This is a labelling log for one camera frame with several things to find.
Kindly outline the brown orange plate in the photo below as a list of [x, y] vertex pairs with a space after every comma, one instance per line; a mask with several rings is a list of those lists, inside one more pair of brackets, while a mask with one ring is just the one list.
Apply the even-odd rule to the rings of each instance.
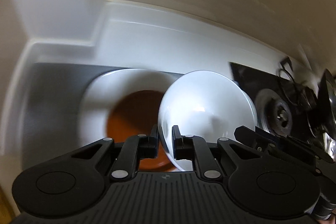
[[[123, 143], [127, 138], [139, 134], [150, 135], [157, 124], [159, 106], [164, 93], [155, 90], [142, 90], [121, 99], [109, 113], [106, 122], [106, 135], [115, 143]], [[139, 171], [170, 172], [174, 169], [161, 144], [158, 155], [141, 158]]]

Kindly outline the plain white bowl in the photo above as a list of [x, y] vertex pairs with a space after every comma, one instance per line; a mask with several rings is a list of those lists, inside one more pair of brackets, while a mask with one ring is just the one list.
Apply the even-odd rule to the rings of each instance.
[[211, 71], [194, 71], [179, 77], [165, 92], [158, 113], [158, 131], [169, 160], [180, 171], [192, 162], [173, 157], [172, 128], [180, 134], [200, 136], [208, 143], [235, 139], [236, 128], [255, 130], [257, 114], [252, 100], [229, 78]]

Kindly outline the black wok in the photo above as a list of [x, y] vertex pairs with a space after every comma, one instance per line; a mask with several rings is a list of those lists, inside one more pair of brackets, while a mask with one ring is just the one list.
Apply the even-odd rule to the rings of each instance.
[[308, 121], [314, 129], [326, 132], [335, 140], [335, 79], [328, 69], [325, 69], [319, 83], [318, 95], [305, 88], [309, 104]]

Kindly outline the grey mat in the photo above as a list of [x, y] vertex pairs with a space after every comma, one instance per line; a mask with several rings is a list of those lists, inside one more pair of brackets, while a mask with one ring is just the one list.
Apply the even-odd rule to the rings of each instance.
[[134, 68], [57, 63], [35, 66], [23, 120], [23, 169], [84, 146], [77, 124], [84, 93], [94, 79], [120, 69]]

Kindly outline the large white floral plate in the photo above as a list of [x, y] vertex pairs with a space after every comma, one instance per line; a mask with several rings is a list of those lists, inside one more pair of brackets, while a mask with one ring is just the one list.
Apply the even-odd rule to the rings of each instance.
[[120, 69], [94, 79], [80, 103], [77, 123], [80, 144], [86, 145], [107, 137], [109, 113], [121, 99], [142, 90], [165, 93], [178, 77], [145, 69]]

